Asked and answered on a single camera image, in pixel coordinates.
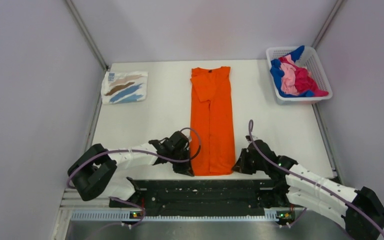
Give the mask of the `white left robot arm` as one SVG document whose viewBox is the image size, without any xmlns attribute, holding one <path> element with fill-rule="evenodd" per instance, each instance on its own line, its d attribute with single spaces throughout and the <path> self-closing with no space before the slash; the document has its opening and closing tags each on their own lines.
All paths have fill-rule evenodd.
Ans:
<svg viewBox="0 0 384 240">
<path fill-rule="evenodd" d="M 96 143 L 68 169 L 67 187 L 77 190 L 85 202 L 110 198 L 134 207 L 140 202 L 139 188 L 131 177 L 116 173 L 171 163 L 175 173 L 193 176 L 191 160 L 197 154 L 190 153 L 191 140 L 182 131 L 175 131 L 170 137 L 130 148 L 110 150 Z"/>
</svg>

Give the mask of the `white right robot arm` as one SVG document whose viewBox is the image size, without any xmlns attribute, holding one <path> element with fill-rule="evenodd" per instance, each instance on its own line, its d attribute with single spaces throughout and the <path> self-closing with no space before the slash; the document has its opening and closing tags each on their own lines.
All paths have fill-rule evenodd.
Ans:
<svg viewBox="0 0 384 240">
<path fill-rule="evenodd" d="M 336 223 L 354 240 L 384 236 L 384 206 L 368 187 L 355 189 L 319 176 L 296 160 L 277 155 L 267 143 L 250 141 L 232 167 L 233 172 L 264 172 L 274 181 L 259 195 L 264 208 L 301 206 Z"/>
</svg>

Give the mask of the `white plastic laundry basket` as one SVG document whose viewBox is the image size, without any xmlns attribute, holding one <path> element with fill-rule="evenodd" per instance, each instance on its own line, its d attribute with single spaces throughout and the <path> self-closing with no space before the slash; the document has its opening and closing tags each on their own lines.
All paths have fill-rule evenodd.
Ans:
<svg viewBox="0 0 384 240">
<path fill-rule="evenodd" d="M 332 98 L 332 88 L 314 48 L 270 47 L 266 57 L 278 104 L 311 105 Z"/>
</svg>

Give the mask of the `aluminium frame rail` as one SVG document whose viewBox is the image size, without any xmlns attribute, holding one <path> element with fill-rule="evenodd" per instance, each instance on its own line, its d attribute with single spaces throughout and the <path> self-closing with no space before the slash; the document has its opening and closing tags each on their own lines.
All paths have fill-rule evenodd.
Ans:
<svg viewBox="0 0 384 240">
<path fill-rule="evenodd" d="M 63 193 L 60 203 L 62 209 L 74 211 L 74 216 L 78 219 L 93 220 L 121 220 L 125 222 L 144 221 L 273 221 L 280 224 L 290 224 L 294 222 L 301 210 L 310 210 L 302 206 L 295 207 L 295 218 L 293 220 L 280 220 L 275 218 L 275 210 L 269 210 L 262 216 L 147 216 L 145 208 L 131 203 L 128 200 L 119 202 L 118 198 L 98 197 L 90 201 L 83 201 L 79 193 L 74 189 L 67 189 Z"/>
</svg>

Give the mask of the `light pink t shirt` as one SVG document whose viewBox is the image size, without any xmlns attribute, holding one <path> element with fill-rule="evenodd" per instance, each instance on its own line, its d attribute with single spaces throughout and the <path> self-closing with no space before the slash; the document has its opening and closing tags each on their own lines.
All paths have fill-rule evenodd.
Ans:
<svg viewBox="0 0 384 240">
<path fill-rule="evenodd" d="M 281 77 L 281 87 L 280 89 L 287 95 L 298 96 L 300 93 L 297 90 L 296 83 L 296 70 L 295 62 L 292 60 L 290 54 L 281 57 L 280 59 L 280 69 L 283 71 L 284 75 Z"/>
</svg>

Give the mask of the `blue t shirt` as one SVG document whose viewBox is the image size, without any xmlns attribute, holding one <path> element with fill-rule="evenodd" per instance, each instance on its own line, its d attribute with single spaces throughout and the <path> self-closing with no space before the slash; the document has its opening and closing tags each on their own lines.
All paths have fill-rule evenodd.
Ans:
<svg viewBox="0 0 384 240">
<path fill-rule="evenodd" d="M 305 49 L 305 47 L 302 45 L 302 46 L 296 48 L 295 50 L 293 50 L 292 52 L 290 52 L 286 55 L 291 55 L 291 58 L 294 61 L 294 65 L 295 65 L 295 61 L 301 57 L 302 53 L 304 52 L 304 49 Z M 281 90 L 281 84 L 282 84 L 281 78 L 284 76 L 284 72 L 280 69 L 280 65 L 281 65 L 280 58 L 281 57 L 275 58 L 275 59 L 270 61 L 270 63 L 271 63 L 270 73 L 273 77 L 274 85 L 277 88 L 279 94 L 284 98 L 314 97 L 315 93 L 311 89 L 298 90 L 298 92 L 299 92 L 298 96 L 285 94 Z"/>
</svg>

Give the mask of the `right corner aluminium post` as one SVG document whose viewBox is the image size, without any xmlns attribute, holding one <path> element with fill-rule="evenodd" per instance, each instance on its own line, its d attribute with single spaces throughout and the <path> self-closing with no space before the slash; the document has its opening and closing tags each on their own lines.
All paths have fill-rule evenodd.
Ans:
<svg viewBox="0 0 384 240">
<path fill-rule="evenodd" d="M 325 22 L 323 23 L 320 31 L 318 32 L 315 40 L 313 41 L 313 43 L 311 45 L 314 49 L 316 49 L 319 46 L 319 44 L 323 40 L 324 36 L 328 32 L 331 23 L 335 20 L 337 14 L 340 12 L 341 8 L 343 7 L 343 5 L 346 2 L 347 2 L 346 0 L 336 0 L 335 1 L 335 4 L 333 5 L 330 13 L 328 14 Z"/>
</svg>

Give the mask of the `magenta t shirt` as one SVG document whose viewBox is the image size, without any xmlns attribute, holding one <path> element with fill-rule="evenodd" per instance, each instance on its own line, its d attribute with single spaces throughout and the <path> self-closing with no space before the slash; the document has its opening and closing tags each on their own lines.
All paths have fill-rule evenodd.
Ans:
<svg viewBox="0 0 384 240">
<path fill-rule="evenodd" d="M 328 91 L 321 90 L 315 80 L 312 78 L 312 74 L 305 67 L 298 67 L 295 71 L 296 80 L 295 87 L 297 90 L 311 89 L 315 96 L 313 97 L 325 97 L 329 94 Z"/>
</svg>

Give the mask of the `orange t shirt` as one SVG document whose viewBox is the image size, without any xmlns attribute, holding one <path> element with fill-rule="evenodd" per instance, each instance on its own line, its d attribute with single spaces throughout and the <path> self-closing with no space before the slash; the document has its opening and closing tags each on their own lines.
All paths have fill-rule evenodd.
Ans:
<svg viewBox="0 0 384 240">
<path fill-rule="evenodd" d="M 229 66 L 191 70 L 192 135 L 190 150 L 196 176 L 230 175 L 236 163 L 233 108 Z"/>
</svg>

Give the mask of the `corner aluminium post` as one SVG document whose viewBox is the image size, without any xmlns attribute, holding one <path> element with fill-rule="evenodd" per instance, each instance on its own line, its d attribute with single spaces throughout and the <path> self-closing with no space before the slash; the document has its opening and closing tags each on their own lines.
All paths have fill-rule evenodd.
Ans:
<svg viewBox="0 0 384 240">
<path fill-rule="evenodd" d="M 311 45 L 314 49 L 316 49 L 319 46 L 319 44 L 323 40 L 324 36 L 328 32 L 331 23 L 335 20 L 337 14 L 340 12 L 341 8 L 343 7 L 343 5 L 346 2 L 347 2 L 346 0 L 336 0 L 335 1 L 335 4 L 333 5 L 330 13 L 328 14 L 325 22 L 323 23 L 320 31 L 318 32 L 315 40 L 313 41 L 313 43 Z"/>
<path fill-rule="evenodd" d="M 90 34 L 85 22 L 83 21 L 81 14 L 79 13 L 75 3 L 73 0 L 63 0 L 65 3 L 71 17 L 73 18 L 74 23 L 76 24 L 77 28 L 79 29 L 82 37 L 84 38 L 89 50 L 91 51 L 92 55 L 95 57 L 97 62 L 99 63 L 100 67 L 107 71 L 109 66 L 104 60 L 104 57 L 102 53 L 100 52 L 96 42 L 94 41 L 92 35 Z"/>
</svg>

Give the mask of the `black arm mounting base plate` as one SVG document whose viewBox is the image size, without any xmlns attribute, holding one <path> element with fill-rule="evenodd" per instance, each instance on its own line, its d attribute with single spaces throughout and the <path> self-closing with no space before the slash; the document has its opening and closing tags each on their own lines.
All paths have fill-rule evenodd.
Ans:
<svg viewBox="0 0 384 240">
<path fill-rule="evenodd" d="M 263 216 L 270 210 L 279 220 L 296 217 L 286 186 L 272 180 L 134 180 L 133 185 L 128 202 L 148 217 Z"/>
</svg>

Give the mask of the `left corner aluminium post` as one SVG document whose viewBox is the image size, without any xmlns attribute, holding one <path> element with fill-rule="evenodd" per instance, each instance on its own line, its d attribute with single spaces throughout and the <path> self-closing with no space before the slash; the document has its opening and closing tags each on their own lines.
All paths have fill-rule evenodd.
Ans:
<svg viewBox="0 0 384 240">
<path fill-rule="evenodd" d="M 73 0 L 63 0 L 65 3 L 71 17 L 73 18 L 74 23 L 76 24 L 77 28 L 79 29 L 82 37 L 84 38 L 89 50 L 91 51 L 92 55 L 95 57 L 97 62 L 99 63 L 100 67 L 107 71 L 109 66 L 104 60 L 104 57 L 102 53 L 100 52 L 96 42 L 94 41 L 92 35 L 90 34 L 85 22 L 83 21 L 81 14 L 79 13 L 75 3 Z"/>
</svg>

